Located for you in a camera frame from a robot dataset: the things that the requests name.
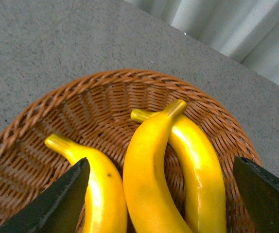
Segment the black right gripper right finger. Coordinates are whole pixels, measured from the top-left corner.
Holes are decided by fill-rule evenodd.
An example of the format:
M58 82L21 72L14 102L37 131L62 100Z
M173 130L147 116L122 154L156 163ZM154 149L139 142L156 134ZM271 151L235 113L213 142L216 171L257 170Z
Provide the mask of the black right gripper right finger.
M279 233L279 178L246 157L235 157L233 174L259 233Z

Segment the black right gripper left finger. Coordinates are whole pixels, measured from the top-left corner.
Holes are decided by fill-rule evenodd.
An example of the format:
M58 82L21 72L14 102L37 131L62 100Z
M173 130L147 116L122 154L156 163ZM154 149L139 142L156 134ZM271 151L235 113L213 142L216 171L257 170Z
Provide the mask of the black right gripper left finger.
M0 233L74 233L84 205L90 166L80 159L22 210L0 225Z

